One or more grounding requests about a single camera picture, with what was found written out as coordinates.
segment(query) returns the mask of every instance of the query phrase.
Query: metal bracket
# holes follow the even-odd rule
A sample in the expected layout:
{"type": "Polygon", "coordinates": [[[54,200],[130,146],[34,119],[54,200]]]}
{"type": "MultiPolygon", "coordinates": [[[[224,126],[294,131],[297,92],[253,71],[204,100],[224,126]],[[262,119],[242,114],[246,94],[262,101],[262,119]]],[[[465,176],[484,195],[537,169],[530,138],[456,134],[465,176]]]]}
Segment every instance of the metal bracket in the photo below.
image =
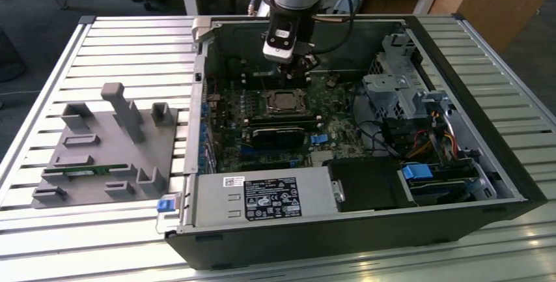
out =
{"type": "Polygon", "coordinates": [[[212,17],[200,16],[193,20],[190,34],[193,35],[194,43],[202,42],[212,36],[212,17]]]}

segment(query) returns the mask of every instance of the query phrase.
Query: barcode label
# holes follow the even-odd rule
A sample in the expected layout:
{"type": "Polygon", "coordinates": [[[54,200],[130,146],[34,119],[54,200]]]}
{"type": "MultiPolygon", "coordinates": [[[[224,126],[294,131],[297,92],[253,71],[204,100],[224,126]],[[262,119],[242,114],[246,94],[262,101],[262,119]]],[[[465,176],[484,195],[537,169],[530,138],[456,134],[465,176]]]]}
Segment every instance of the barcode label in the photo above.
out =
{"type": "Polygon", "coordinates": [[[242,186],[242,182],[245,181],[244,176],[225,176],[224,177],[224,188],[230,186],[242,186]]]}

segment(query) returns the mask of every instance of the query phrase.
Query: blue plastic tab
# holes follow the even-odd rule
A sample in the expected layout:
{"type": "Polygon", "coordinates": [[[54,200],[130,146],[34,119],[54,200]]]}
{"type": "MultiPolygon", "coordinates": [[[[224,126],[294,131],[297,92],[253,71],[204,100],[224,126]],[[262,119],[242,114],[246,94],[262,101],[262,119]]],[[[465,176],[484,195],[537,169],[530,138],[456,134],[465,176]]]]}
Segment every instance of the blue plastic tab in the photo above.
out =
{"type": "Polygon", "coordinates": [[[402,176],[405,177],[405,180],[432,178],[430,168],[428,167],[425,163],[414,163],[414,164],[406,165],[401,169],[401,172],[402,172],[402,176]]]}
{"type": "Polygon", "coordinates": [[[158,199],[156,205],[157,212],[174,212],[176,211],[176,200],[174,199],[158,199]]]}
{"type": "Polygon", "coordinates": [[[328,142],[328,134],[310,136],[310,144],[321,144],[324,142],[328,142]]]}

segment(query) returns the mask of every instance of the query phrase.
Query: motherboard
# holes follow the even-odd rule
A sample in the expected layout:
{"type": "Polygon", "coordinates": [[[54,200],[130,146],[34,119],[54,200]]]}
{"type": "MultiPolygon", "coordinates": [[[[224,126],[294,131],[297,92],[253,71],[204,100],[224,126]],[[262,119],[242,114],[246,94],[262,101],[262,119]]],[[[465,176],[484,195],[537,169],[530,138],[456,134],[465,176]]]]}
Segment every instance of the motherboard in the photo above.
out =
{"type": "Polygon", "coordinates": [[[353,83],[333,72],[310,73],[284,86],[266,73],[241,78],[218,89],[209,80],[218,173],[317,167],[365,155],[350,116],[353,83]]]}

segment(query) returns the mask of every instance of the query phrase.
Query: table leg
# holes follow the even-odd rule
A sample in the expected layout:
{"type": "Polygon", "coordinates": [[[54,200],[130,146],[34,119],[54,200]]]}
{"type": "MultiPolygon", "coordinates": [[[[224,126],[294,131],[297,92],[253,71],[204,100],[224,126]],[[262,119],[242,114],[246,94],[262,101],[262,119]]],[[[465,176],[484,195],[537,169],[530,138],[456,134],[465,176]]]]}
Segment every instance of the table leg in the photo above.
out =
{"type": "Polygon", "coordinates": [[[418,0],[417,5],[414,6],[413,14],[414,15],[428,14],[428,11],[430,10],[433,2],[434,0],[418,0]]]}
{"type": "Polygon", "coordinates": [[[197,16],[198,15],[197,0],[182,0],[182,3],[185,4],[185,11],[188,15],[197,16]]]}

